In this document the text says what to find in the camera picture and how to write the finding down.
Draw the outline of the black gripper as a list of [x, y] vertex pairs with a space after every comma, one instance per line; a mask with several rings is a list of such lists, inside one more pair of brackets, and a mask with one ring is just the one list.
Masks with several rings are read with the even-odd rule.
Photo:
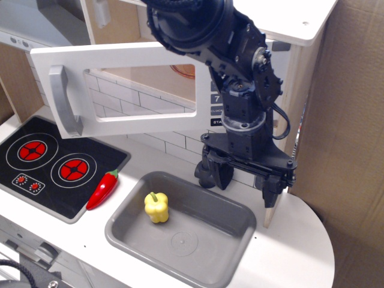
[[297, 162], [274, 143], [273, 119], [223, 122], [225, 133], [201, 136], [203, 166], [221, 190], [230, 184], [235, 169], [256, 175], [254, 184], [265, 208], [273, 208], [283, 190], [294, 185], [297, 168]]

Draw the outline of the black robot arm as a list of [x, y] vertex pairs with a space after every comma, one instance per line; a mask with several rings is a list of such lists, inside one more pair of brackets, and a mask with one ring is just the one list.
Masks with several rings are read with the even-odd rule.
[[147, 1], [148, 26], [167, 50], [209, 68], [223, 101], [223, 133], [201, 137], [195, 176], [202, 187], [226, 189], [233, 171], [254, 174], [266, 208], [295, 181], [297, 163], [273, 134], [282, 80], [271, 65], [265, 34], [232, 1]]

